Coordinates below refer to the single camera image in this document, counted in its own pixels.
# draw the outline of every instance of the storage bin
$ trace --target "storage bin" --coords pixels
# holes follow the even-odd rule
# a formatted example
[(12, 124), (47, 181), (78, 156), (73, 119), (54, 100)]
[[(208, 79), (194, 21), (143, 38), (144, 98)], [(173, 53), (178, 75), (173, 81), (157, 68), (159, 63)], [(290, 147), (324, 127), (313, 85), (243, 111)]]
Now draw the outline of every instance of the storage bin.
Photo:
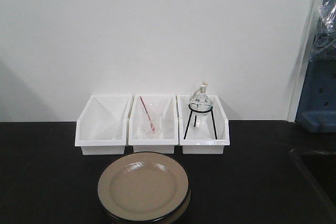
[(172, 154), (178, 139), (176, 97), (136, 95), (129, 119), (129, 145), (134, 152)]
[(77, 120), (75, 146), (83, 155), (123, 154), (130, 95), (92, 95)]
[(230, 145), (229, 124), (218, 96), (208, 95), (213, 102), (213, 113), (216, 125), (217, 140), (213, 128), (211, 113), (197, 116), (194, 127), (195, 113), (190, 120), (186, 139), (184, 138), (188, 118), (190, 115), (190, 95), (178, 95), (177, 107), (179, 112), (179, 139), (183, 154), (222, 154), (225, 145)]
[(336, 60), (308, 64), (296, 122), (310, 132), (336, 132)]

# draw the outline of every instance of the white plastic bin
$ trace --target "white plastic bin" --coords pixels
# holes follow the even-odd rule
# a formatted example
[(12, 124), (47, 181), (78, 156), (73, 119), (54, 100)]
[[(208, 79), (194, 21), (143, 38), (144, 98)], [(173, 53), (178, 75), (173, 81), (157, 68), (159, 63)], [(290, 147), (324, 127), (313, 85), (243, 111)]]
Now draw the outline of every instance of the white plastic bin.
[(129, 145), (134, 152), (174, 153), (178, 145), (178, 119), (174, 95), (136, 95), (129, 121)]
[(190, 115), (190, 95), (178, 95), (179, 110), (179, 137), (183, 154), (222, 154), (225, 145), (230, 145), (229, 123), (218, 96), (208, 95), (213, 102), (213, 113), (216, 125), (217, 140), (213, 128), (211, 113), (206, 116), (197, 116), (194, 127), (195, 113), (190, 120), (186, 139), (184, 138), (188, 118)]
[(92, 95), (77, 120), (75, 146), (83, 155), (123, 154), (132, 96)]

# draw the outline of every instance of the black metal tripod stand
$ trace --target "black metal tripod stand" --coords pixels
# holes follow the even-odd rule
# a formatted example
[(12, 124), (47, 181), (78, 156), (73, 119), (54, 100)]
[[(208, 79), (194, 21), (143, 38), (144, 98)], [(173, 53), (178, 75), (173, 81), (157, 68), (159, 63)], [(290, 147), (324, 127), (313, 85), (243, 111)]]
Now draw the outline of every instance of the black metal tripod stand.
[[(208, 111), (197, 111), (197, 110), (193, 110), (192, 108), (190, 108), (190, 105), (189, 105), (189, 109), (190, 109), (190, 115), (189, 115), (189, 120), (188, 120), (188, 123), (187, 123), (187, 128), (185, 129), (185, 133), (184, 133), (184, 138), (185, 139), (187, 137), (187, 132), (188, 132), (188, 128), (189, 128), (189, 124), (190, 124), (190, 119), (191, 119), (191, 116), (193, 114), (193, 112), (195, 113), (208, 113), (208, 112), (211, 112), (211, 117), (212, 117), (212, 124), (213, 124), (213, 127), (214, 127), (214, 132), (215, 132), (215, 138), (217, 139), (217, 132), (216, 132), (216, 126), (215, 126), (215, 120), (214, 120), (214, 112), (213, 112), (213, 107), (211, 107), (211, 109), (209, 109)], [(194, 127), (196, 127), (196, 118), (197, 118), (197, 115), (195, 115), (195, 122), (194, 122)]]

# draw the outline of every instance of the plastic bag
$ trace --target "plastic bag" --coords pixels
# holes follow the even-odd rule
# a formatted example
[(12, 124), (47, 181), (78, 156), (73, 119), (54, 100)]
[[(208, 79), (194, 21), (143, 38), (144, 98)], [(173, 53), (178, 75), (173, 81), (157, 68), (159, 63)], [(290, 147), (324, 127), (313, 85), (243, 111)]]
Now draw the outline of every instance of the plastic bag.
[(336, 59), (336, 0), (323, 0), (310, 61)]

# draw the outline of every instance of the stack of plates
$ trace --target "stack of plates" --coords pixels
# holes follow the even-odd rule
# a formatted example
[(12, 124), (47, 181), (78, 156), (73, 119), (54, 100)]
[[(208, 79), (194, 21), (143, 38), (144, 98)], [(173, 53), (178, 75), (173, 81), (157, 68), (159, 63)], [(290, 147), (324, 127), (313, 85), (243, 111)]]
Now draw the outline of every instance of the stack of plates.
[(170, 224), (190, 202), (188, 176), (183, 167), (159, 153), (124, 156), (100, 176), (98, 196), (105, 213), (116, 224)]

